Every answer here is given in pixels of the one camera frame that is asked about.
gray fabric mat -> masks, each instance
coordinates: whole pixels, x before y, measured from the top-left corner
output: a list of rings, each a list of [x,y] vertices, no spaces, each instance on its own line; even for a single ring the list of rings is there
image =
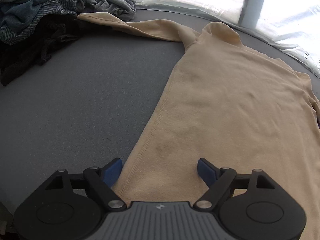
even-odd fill
[[[207,20],[139,10],[135,21],[166,18],[197,31]],[[246,46],[300,63],[247,34]],[[0,87],[0,201],[13,212],[56,169],[70,173],[115,157],[125,161],[161,96],[182,43],[105,32],[87,35]],[[319,98],[320,81],[310,74]]]

beige shirt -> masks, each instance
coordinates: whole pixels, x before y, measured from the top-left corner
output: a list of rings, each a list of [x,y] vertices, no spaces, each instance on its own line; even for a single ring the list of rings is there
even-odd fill
[[[169,20],[78,19],[185,46],[114,186],[123,200],[193,203],[208,189],[201,157],[238,173],[260,168],[304,208],[301,239],[320,240],[320,108],[307,74],[244,46],[219,22],[200,34]]]

pile of clothes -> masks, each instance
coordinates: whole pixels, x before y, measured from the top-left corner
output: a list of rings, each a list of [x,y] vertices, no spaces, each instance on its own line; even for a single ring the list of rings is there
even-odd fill
[[[108,12],[123,21],[136,14],[134,0],[0,0],[0,82],[7,85],[32,64],[79,38],[80,13]]]

logo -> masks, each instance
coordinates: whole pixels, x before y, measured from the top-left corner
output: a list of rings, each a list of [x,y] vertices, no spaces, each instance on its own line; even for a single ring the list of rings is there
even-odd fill
[[[159,210],[161,210],[161,209],[164,208],[164,205],[162,205],[162,204],[156,205],[156,208],[159,209]]]

gray gripper base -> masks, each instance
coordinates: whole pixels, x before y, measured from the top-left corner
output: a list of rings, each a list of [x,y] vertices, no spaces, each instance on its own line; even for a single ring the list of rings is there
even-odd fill
[[[129,209],[107,215],[87,240],[235,240],[215,217],[188,202],[132,202]]]

